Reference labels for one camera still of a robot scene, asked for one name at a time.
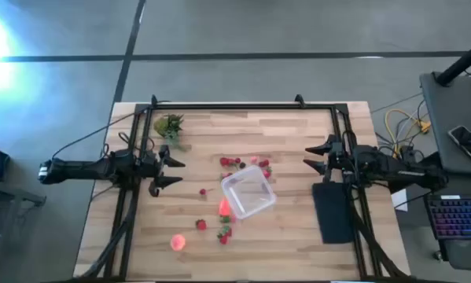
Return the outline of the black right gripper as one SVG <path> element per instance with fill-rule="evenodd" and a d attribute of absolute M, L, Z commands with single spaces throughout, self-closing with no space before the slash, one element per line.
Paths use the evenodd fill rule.
<path fill-rule="evenodd" d="M 305 149 L 308 153 L 316 155 L 328 154 L 327 164 L 316 160 L 303 160 L 309 167 L 320 175 L 324 175 L 324 182 L 332 182 L 332 171 L 342 171 L 342 179 L 347 183 L 356 182 L 356 169 L 351 155 L 346 151 L 344 143 L 337 136 L 330 134 L 323 145 Z"/>

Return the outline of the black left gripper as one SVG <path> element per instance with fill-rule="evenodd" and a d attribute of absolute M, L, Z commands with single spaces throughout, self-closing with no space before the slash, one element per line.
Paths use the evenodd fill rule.
<path fill-rule="evenodd" d="M 169 147 L 161 145 L 158 153 L 152 150 L 146 151 L 145 155 L 141 158 L 139 175 L 141 178 L 151 178 L 152 182 L 149 185 L 148 191 L 152 197 L 158 197 L 160 188 L 181 182 L 182 177 L 164 176 L 164 165 L 168 167 L 185 167 L 186 165 L 180 161 L 170 157 Z"/>

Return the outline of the orange pink plastic peach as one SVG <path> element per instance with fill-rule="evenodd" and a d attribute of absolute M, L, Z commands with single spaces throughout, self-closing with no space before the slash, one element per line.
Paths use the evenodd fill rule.
<path fill-rule="evenodd" d="M 184 247 L 186 246 L 185 237 L 181 235 L 180 233 L 175 234 L 170 240 L 170 246 L 176 252 L 183 250 Z"/>

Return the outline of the clear plastic tupperware container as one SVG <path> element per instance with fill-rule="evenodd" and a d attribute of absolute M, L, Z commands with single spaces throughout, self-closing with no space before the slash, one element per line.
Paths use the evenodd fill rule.
<path fill-rule="evenodd" d="M 221 187 L 238 219 L 246 219 L 271 207 L 277 199 L 262 169 L 254 165 L 224 178 Z"/>

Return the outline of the small potted succulent plant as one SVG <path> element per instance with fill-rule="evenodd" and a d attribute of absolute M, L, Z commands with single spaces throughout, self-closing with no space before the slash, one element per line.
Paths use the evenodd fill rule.
<path fill-rule="evenodd" d="M 183 115 L 166 114 L 153 123 L 153 129 L 164 139 L 164 144 L 171 149 L 178 149 L 183 152 L 189 150 L 181 145 L 180 132 L 182 131 Z"/>

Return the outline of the dark rectangular mat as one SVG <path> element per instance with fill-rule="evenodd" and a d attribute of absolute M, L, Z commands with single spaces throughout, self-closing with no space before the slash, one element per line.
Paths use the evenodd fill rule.
<path fill-rule="evenodd" d="M 353 232 L 348 202 L 343 184 L 337 182 L 315 183 L 312 198 L 324 244 L 347 244 L 353 242 Z"/>

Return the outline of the white paper sheet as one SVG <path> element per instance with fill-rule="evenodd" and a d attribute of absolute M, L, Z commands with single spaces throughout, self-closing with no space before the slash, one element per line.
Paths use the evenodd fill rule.
<path fill-rule="evenodd" d="M 394 209 L 396 209 L 397 211 L 408 212 L 408 198 L 406 189 L 402 189 L 398 192 L 392 193 L 391 198 Z"/>

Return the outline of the grey side desk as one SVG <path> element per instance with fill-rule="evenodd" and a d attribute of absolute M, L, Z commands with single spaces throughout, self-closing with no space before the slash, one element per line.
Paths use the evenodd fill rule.
<path fill-rule="evenodd" d="M 432 73 L 427 73 L 420 75 L 420 83 L 443 168 L 471 174 L 471 157 L 449 135 L 459 126 L 471 130 L 471 77 L 459 76 L 448 86 L 441 86 Z"/>

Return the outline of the backlit laptop keyboard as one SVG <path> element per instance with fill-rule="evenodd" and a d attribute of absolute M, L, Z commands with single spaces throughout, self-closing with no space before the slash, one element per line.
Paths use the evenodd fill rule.
<path fill-rule="evenodd" d="M 438 241 L 471 240 L 471 195 L 429 195 L 424 202 Z"/>

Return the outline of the black metal pole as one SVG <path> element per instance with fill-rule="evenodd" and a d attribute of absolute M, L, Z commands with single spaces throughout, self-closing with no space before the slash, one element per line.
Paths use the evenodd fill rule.
<path fill-rule="evenodd" d="M 448 86 L 455 78 L 471 67 L 471 49 L 462 55 L 444 72 L 435 76 L 435 82 L 440 86 Z"/>

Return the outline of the black aluminium table frame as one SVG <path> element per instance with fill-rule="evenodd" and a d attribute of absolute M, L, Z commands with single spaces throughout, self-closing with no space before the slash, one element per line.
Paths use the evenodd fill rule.
<path fill-rule="evenodd" d="M 119 192 L 108 182 L 94 186 L 74 275 L 85 273 L 109 242 L 117 212 L 136 203 L 131 233 L 117 246 L 109 275 L 121 281 L 317 281 L 359 279 L 383 273 L 366 242 L 324 244 L 311 196 L 321 177 L 303 160 L 306 148 L 322 144 L 328 135 L 355 132 L 361 144 L 377 142 L 365 102 L 297 103 L 163 103 L 150 116 L 131 116 L 132 103 L 119 103 L 112 112 L 107 142 L 122 149 L 119 133 L 140 138 L 145 128 L 166 114 L 183 115 L 181 145 L 171 155 L 186 166 L 168 168 L 167 175 L 183 180 L 158 197 L 149 195 L 149 181 L 140 190 Z M 219 203 L 223 198 L 221 157 L 269 160 L 270 185 L 276 203 L 232 225 L 226 244 L 221 230 Z M 206 197 L 201 189 L 213 189 Z M 196 221 L 204 219 L 206 230 Z M 186 239 L 176 252 L 170 240 Z"/>

